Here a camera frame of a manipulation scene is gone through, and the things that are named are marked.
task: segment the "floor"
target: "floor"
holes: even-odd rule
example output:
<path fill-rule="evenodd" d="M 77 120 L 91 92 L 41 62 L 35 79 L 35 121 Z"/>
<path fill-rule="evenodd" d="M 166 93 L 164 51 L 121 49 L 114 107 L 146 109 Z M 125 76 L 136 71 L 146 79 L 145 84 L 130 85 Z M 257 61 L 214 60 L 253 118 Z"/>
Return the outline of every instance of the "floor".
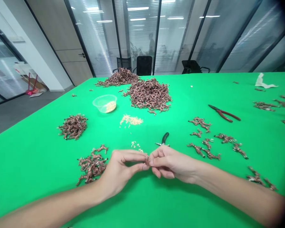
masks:
<path fill-rule="evenodd" d="M 41 96 L 34 98 L 29 98 L 28 95 L 23 95 L 11 101 L 0 104 L 0 134 L 19 121 L 38 111 L 42 107 L 51 103 L 66 92 L 67 91 L 47 91 Z"/>

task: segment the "plastic cup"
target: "plastic cup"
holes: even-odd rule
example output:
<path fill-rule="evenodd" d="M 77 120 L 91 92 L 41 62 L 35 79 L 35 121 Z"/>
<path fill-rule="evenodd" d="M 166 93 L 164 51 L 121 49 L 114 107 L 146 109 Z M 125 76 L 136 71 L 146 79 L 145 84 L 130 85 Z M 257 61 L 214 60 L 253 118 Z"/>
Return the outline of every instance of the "plastic cup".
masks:
<path fill-rule="evenodd" d="M 93 100 L 93 105 L 102 113 L 112 112 L 116 108 L 117 97 L 112 94 L 103 95 Z"/>

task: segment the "office chair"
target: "office chair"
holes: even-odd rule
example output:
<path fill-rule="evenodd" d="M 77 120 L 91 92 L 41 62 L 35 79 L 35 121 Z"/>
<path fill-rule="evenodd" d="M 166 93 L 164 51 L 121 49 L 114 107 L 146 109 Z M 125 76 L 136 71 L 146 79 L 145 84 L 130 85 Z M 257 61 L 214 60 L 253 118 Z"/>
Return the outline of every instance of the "office chair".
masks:
<path fill-rule="evenodd" d="M 138 76 L 151 75 L 152 71 L 152 56 L 138 56 L 136 63 L 136 74 Z"/>
<path fill-rule="evenodd" d="M 132 67 L 131 67 L 131 58 L 118 58 L 117 57 L 117 68 L 114 69 L 112 71 L 112 73 L 114 73 L 116 70 L 118 70 L 118 68 L 123 67 L 126 68 L 130 71 L 132 71 Z"/>
<path fill-rule="evenodd" d="M 207 67 L 200 67 L 197 61 L 195 60 L 183 60 L 181 62 L 183 64 L 184 70 L 181 74 L 188 74 L 188 73 L 202 73 L 201 69 L 205 68 L 210 73 L 210 68 Z"/>

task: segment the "pliers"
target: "pliers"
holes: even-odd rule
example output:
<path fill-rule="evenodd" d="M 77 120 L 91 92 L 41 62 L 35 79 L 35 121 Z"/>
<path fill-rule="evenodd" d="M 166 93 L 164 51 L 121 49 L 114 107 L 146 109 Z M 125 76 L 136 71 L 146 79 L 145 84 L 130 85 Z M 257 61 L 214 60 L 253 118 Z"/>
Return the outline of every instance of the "pliers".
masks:
<path fill-rule="evenodd" d="M 229 115 L 229 116 L 232 116 L 233 118 L 237 119 L 237 120 L 241 120 L 239 117 L 229 113 L 229 112 L 225 112 L 217 107 L 214 107 L 212 105 L 209 105 L 209 107 L 213 108 L 221 117 L 223 117 L 225 120 L 229 121 L 229 122 L 233 122 L 233 120 L 227 118 L 223 113 Z"/>
<path fill-rule="evenodd" d="M 167 139 L 167 137 L 169 136 L 169 133 L 167 132 L 164 136 L 163 136 L 163 138 L 162 138 L 162 140 L 161 140 L 161 143 L 155 143 L 155 144 L 157 144 L 157 145 L 159 145 L 159 146 L 161 146 L 161 145 L 165 145 L 166 144 L 166 139 Z"/>

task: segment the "glass wall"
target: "glass wall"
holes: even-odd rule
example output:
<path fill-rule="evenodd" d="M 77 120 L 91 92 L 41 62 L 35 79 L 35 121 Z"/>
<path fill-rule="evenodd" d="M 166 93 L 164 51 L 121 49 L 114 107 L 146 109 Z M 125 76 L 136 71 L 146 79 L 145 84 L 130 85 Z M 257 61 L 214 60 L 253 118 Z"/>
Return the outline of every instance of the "glass wall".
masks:
<path fill-rule="evenodd" d="M 191 60 L 215 73 L 257 1 L 212 0 Z"/>
<path fill-rule="evenodd" d="M 28 89 L 27 83 L 13 67 L 18 61 L 0 38 L 0 95 L 5 99 L 20 95 Z"/>
<path fill-rule="evenodd" d="M 154 75 L 173 74 L 194 1 L 162 1 Z"/>
<path fill-rule="evenodd" d="M 285 62 L 285 36 L 266 56 L 254 72 L 272 72 Z"/>
<path fill-rule="evenodd" d="M 159 0 L 115 0 L 115 8 L 122 57 L 131 58 L 132 69 L 138 56 L 154 61 Z"/>
<path fill-rule="evenodd" d="M 248 72 L 284 30 L 279 3 L 263 1 L 220 72 Z"/>
<path fill-rule="evenodd" d="M 279 3 L 259 2 L 161 0 L 159 8 L 160 0 L 69 0 L 96 77 L 109 77 L 117 58 L 130 58 L 133 70 L 138 56 L 154 62 L 155 52 L 155 75 L 181 74 L 191 52 L 217 72 L 246 24 L 220 72 L 248 72 L 285 30 Z"/>
<path fill-rule="evenodd" d="M 109 77 L 119 57 L 112 0 L 69 0 L 97 77 Z"/>

